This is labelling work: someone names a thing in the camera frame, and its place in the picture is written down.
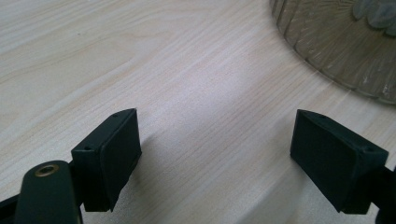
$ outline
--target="light wood surface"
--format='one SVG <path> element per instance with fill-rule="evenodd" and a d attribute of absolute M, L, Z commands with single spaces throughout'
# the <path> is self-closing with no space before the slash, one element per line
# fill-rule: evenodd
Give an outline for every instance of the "light wood surface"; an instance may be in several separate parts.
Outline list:
<path fill-rule="evenodd" d="M 143 155 L 85 223 L 374 223 L 338 214 L 290 159 L 298 108 L 390 152 L 396 108 L 286 44 L 267 0 L 0 2 L 0 200 L 33 166 L 136 107 Z"/>

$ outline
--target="ribbed glass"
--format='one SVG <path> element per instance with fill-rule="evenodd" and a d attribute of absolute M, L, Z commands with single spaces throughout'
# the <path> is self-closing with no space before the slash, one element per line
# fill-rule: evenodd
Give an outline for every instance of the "ribbed glass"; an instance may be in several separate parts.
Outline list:
<path fill-rule="evenodd" d="M 279 31 L 327 77 L 396 104 L 396 0 L 270 0 Z"/>

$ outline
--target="wooden table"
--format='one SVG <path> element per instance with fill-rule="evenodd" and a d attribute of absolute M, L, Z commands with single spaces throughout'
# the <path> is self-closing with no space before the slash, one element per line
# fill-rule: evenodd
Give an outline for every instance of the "wooden table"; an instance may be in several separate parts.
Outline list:
<path fill-rule="evenodd" d="M 374 223 L 338 214 L 290 159 L 298 108 L 390 152 L 396 109 L 304 63 L 267 0 L 0 3 L 0 199 L 110 114 L 138 111 L 142 158 L 85 223 Z"/>

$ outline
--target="wood grain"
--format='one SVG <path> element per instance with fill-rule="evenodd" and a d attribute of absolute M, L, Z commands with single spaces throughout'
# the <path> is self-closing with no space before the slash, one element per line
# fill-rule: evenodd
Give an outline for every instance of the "wood grain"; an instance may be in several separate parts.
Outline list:
<path fill-rule="evenodd" d="M 0 200 L 33 166 L 136 107 L 143 156 L 85 223 L 374 223 L 337 214 L 289 149 L 298 108 L 390 152 L 396 110 L 285 43 L 266 0 L 0 2 Z"/>

